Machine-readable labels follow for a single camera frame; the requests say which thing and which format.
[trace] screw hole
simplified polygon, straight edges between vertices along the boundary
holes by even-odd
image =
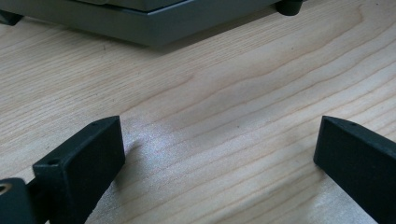
[[[47,162],[48,165],[56,165],[59,163],[59,159],[53,159]]]
[[[0,184],[0,195],[7,193],[12,188],[11,184]]]

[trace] wood grain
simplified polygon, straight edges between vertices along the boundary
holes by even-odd
[[[120,115],[127,164],[88,223],[374,223],[312,157],[323,115],[396,140],[395,11],[311,0],[157,49],[0,26],[0,178]]]

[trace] gray device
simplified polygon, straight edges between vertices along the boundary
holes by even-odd
[[[0,0],[0,23],[22,16],[161,46],[275,4],[295,15],[303,0]]]

